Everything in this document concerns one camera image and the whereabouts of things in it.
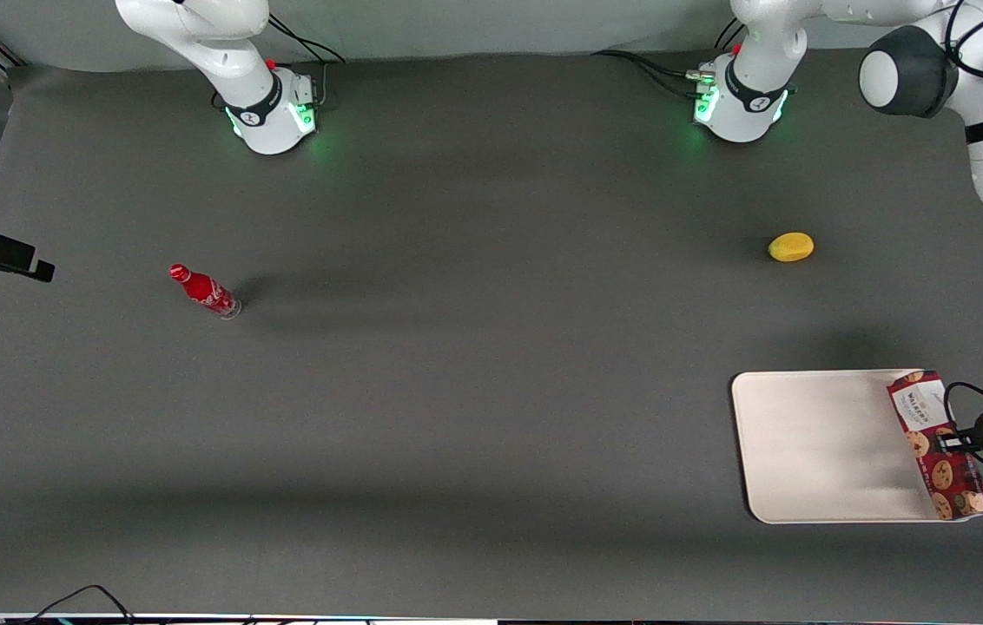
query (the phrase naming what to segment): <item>cookie bag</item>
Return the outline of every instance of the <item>cookie bag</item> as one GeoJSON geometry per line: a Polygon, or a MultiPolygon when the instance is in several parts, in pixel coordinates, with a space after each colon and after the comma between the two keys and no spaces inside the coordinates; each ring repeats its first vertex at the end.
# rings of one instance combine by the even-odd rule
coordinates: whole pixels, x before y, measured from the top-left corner
{"type": "Polygon", "coordinates": [[[964,451],[940,449],[940,435],[956,430],[943,409],[940,374],[908,373],[888,391],[939,518],[953,521],[983,515],[983,478],[974,459],[964,451]]]}

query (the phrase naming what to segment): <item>bottle cap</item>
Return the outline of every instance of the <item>bottle cap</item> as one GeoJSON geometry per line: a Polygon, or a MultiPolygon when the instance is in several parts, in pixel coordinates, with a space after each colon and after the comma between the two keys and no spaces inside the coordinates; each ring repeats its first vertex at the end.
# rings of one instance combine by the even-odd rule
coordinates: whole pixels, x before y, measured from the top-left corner
{"type": "Polygon", "coordinates": [[[190,269],[187,269],[183,265],[179,265],[178,262],[171,265],[170,272],[168,273],[170,274],[171,279],[177,282],[185,282],[190,280],[190,269]]]}

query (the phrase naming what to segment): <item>white tray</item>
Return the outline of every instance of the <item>white tray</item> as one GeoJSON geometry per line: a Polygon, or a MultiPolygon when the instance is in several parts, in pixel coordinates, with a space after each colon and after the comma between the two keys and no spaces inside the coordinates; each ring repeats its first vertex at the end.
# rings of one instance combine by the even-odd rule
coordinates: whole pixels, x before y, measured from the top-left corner
{"type": "Polygon", "coordinates": [[[730,385],[765,523],[943,523],[885,387],[920,369],[746,372],[730,385]]]}

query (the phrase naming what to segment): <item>white wall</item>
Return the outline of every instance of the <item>white wall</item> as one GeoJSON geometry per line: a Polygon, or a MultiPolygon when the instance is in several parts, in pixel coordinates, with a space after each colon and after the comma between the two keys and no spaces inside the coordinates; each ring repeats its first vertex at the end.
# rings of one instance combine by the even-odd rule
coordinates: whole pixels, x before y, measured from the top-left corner
{"type": "MultiPolygon", "coordinates": [[[[496,52],[591,52],[710,47],[731,18],[726,0],[270,0],[308,39],[348,58],[496,52]]],[[[866,46],[884,32],[810,20],[816,48],[866,46]]],[[[0,0],[0,39],[30,63],[89,71],[185,67],[179,56],[130,31],[113,0],[0,0]]],[[[306,58],[268,29],[265,56],[306,58]]]]}

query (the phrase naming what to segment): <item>cookie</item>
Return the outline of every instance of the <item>cookie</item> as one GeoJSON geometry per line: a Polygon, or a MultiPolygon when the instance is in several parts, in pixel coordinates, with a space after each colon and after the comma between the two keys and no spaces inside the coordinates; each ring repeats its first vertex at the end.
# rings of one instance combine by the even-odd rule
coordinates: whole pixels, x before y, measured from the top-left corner
{"type": "Polygon", "coordinates": [[[955,480],[955,470],[947,460],[940,460],[932,469],[932,484],[939,490],[951,488],[951,483],[955,480]]]}
{"type": "Polygon", "coordinates": [[[932,443],[929,442],[926,436],[920,434],[918,431],[906,431],[905,438],[908,439],[908,443],[912,445],[912,455],[917,458],[923,458],[927,455],[927,451],[932,447],[932,443]]]}
{"type": "Polygon", "coordinates": [[[951,511],[951,502],[948,502],[947,498],[939,493],[932,494],[932,505],[935,506],[935,513],[939,514],[943,521],[951,521],[955,516],[951,511]]]}
{"type": "Polygon", "coordinates": [[[972,490],[963,490],[955,495],[955,506],[963,514],[983,513],[983,496],[972,490]]]}

